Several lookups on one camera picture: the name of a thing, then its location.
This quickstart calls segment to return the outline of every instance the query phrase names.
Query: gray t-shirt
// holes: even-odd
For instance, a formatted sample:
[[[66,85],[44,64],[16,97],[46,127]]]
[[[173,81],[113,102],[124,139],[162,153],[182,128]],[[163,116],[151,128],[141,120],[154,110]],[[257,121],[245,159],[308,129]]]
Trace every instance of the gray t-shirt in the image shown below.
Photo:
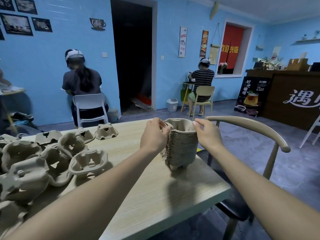
[[[100,74],[93,69],[89,68],[89,70],[91,71],[91,74],[92,74],[92,84],[93,84],[93,88],[89,92],[84,92],[80,90],[80,78],[76,74],[75,70],[71,70],[64,74],[62,89],[71,90],[73,95],[101,93],[100,85],[102,84],[102,81],[101,81]]]

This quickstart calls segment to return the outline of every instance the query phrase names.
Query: red curtain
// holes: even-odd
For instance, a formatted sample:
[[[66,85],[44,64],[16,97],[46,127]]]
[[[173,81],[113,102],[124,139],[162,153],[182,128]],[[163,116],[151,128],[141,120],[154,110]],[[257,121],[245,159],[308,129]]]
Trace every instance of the red curtain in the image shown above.
[[[241,27],[226,25],[219,63],[226,62],[227,69],[235,67],[244,30]]]

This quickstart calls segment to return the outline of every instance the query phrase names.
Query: dark doorway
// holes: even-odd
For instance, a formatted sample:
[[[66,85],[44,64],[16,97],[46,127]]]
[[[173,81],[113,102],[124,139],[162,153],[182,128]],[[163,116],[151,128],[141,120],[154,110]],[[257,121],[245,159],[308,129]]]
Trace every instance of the dark doorway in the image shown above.
[[[121,114],[152,111],[152,7],[111,0],[111,13]]]

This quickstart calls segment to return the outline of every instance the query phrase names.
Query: black and white striped shirt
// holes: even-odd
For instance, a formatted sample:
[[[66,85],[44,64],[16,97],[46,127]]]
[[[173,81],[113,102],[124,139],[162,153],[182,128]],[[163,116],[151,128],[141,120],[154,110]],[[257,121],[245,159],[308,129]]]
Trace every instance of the black and white striped shirt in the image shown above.
[[[212,80],[214,78],[213,70],[197,70],[191,74],[191,77],[195,79],[195,84],[193,88],[194,96],[197,97],[197,88],[199,86],[211,86]],[[199,96],[197,102],[205,102],[210,99],[210,96]]]

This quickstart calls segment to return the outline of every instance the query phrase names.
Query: framed photo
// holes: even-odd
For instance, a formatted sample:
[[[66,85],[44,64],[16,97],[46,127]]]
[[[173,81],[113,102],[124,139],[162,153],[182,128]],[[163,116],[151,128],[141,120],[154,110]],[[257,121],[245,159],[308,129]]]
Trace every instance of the framed photo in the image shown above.
[[[0,13],[7,34],[33,36],[27,16]]]
[[[0,9],[7,11],[15,11],[12,0],[0,0]]]
[[[38,15],[34,0],[15,0],[19,12]]]
[[[51,24],[49,19],[32,17],[34,30],[43,32],[52,32]]]
[[[4,40],[5,37],[3,36],[2,30],[0,29],[0,40]]]

